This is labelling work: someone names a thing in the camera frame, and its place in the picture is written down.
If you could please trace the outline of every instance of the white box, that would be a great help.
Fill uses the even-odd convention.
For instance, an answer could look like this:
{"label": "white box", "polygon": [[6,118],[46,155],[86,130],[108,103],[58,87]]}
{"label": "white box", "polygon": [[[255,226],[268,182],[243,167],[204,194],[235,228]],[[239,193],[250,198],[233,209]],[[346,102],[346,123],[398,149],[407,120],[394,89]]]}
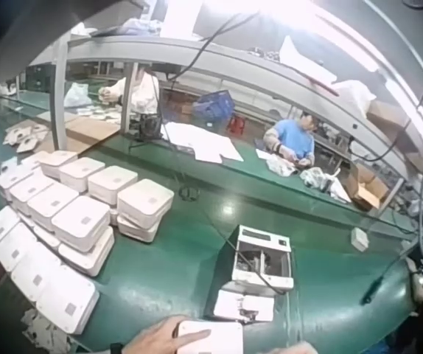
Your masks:
{"label": "white box", "polygon": [[10,273],[35,242],[36,237],[25,224],[17,223],[0,241],[0,263],[5,271]]}
{"label": "white box", "polygon": [[151,243],[158,231],[161,219],[159,219],[149,229],[142,229],[141,227],[123,218],[121,215],[118,215],[116,221],[118,223],[118,229],[120,233],[143,242]]}
{"label": "white box", "polygon": [[177,354],[242,354],[244,350],[242,325],[237,322],[183,321],[178,325],[177,337],[210,330],[210,335],[184,345]]}
{"label": "white box", "polygon": [[41,157],[40,162],[43,173],[49,177],[59,179],[59,167],[77,160],[77,153],[64,150],[56,150],[48,156]]}
{"label": "white box", "polygon": [[33,232],[35,233],[35,235],[38,236],[40,240],[44,241],[46,245],[57,251],[61,244],[61,241],[58,240],[55,234],[46,231],[43,227],[38,225],[35,225],[35,227],[33,228]]}
{"label": "white box", "polygon": [[81,195],[52,219],[56,237],[63,243],[87,252],[110,223],[110,207]]}
{"label": "white box", "polygon": [[41,293],[36,308],[67,334],[81,334],[98,299],[93,282],[62,265]]}
{"label": "white box", "polygon": [[23,165],[14,167],[13,169],[0,175],[0,193],[8,201],[12,201],[9,189],[18,182],[31,176],[33,171],[31,168]]}
{"label": "white box", "polygon": [[17,212],[10,206],[5,206],[0,211],[0,240],[9,233],[11,229],[20,221]]}
{"label": "white box", "polygon": [[29,216],[28,200],[33,198],[39,192],[42,192],[55,181],[49,177],[34,174],[24,179],[14,187],[10,188],[10,195],[12,196],[13,206],[20,212]]}
{"label": "white box", "polygon": [[103,162],[82,157],[59,168],[61,182],[78,192],[87,190],[87,178],[105,168]]}
{"label": "white box", "polygon": [[70,246],[61,244],[59,254],[77,270],[95,277],[100,272],[114,243],[113,229],[109,226],[89,252],[82,253]]}
{"label": "white box", "polygon": [[138,181],[138,173],[110,166],[88,177],[88,193],[110,205],[116,205],[118,192]]}
{"label": "white box", "polygon": [[36,242],[20,260],[10,277],[24,296],[29,301],[35,302],[52,274],[60,267],[60,259],[43,244]]}
{"label": "white box", "polygon": [[28,201],[28,210],[34,221],[54,232],[51,219],[78,196],[78,191],[55,182]]}
{"label": "white box", "polygon": [[142,229],[157,223],[172,206],[174,192],[142,179],[118,193],[118,213]]}

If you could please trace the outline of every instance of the cardboard box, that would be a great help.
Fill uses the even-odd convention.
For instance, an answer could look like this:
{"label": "cardboard box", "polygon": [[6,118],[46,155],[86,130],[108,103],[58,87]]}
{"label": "cardboard box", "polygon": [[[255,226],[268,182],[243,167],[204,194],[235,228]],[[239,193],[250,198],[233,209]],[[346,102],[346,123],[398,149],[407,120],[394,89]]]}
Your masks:
{"label": "cardboard box", "polygon": [[345,187],[353,202],[363,209],[379,209],[388,191],[385,183],[362,164],[351,164]]}

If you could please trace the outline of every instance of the plastic bag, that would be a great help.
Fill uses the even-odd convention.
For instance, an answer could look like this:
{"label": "plastic bag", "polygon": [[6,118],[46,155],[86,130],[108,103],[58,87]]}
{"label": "plastic bag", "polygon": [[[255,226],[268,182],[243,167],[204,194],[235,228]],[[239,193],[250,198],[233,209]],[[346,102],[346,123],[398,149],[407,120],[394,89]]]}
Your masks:
{"label": "plastic bag", "polygon": [[91,104],[92,100],[88,96],[88,84],[72,83],[71,88],[64,97],[64,107],[79,107]]}

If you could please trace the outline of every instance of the finger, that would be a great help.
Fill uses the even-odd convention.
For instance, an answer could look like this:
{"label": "finger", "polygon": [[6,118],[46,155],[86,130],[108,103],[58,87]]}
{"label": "finger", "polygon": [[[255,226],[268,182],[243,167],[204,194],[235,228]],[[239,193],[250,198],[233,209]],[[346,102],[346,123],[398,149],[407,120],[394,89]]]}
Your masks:
{"label": "finger", "polygon": [[212,333],[210,330],[201,330],[200,332],[196,333],[184,334],[183,336],[174,339],[174,348],[175,350],[177,350],[180,347],[183,347],[184,345],[193,343],[194,341],[200,341],[201,339],[205,339],[206,337],[210,336],[210,333]]}

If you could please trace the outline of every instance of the open white box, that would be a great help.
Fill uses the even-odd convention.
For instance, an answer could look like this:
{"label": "open white box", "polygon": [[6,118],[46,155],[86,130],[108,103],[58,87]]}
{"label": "open white box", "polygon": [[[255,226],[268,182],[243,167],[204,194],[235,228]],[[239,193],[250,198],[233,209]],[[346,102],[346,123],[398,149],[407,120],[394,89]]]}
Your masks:
{"label": "open white box", "polygon": [[59,168],[61,182],[78,192],[87,190],[87,178],[105,168],[105,163],[82,157]]}

